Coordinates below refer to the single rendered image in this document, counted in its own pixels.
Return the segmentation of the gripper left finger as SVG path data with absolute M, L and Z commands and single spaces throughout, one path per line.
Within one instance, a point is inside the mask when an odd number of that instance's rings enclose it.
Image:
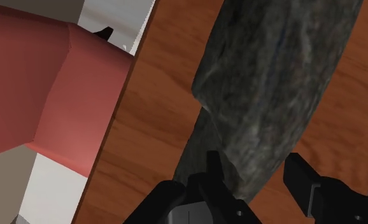
M 205 172 L 190 175 L 186 185 L 161 181 L 123 224 L 262 224 L 223 179 L 219 152 L 208 151 Z

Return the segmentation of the brown wooden table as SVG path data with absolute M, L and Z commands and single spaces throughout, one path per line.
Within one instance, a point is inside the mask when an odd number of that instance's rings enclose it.
M 122 224 L 170 179 L 200 105 L 190 84 L 223 0 L 156 0 L 74 224 Z M 368 0 L 296 146 L 316 170 L 368 192 Z

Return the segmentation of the red robot stand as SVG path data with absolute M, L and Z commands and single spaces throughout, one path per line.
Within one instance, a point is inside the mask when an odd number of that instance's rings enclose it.
M 76 24 L 0 6 L 0 153 L 26 145 L 88 176 L 131 62 Z

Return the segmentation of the dark grey mottled oblong object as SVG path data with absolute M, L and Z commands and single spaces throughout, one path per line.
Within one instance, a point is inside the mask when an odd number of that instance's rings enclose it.
M 343 54 L 363 0 L 224 0 L 196 71 L 201 110 L 173 175 L 216 150 L 251 201 L 294 149 Z

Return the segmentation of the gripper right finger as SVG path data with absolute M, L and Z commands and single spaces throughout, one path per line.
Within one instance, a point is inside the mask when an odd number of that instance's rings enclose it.
M 298 153 L 285 159 L 283 182 L 315 224 L 368 224 L 368 194 L 336 178 L 319 175 Z

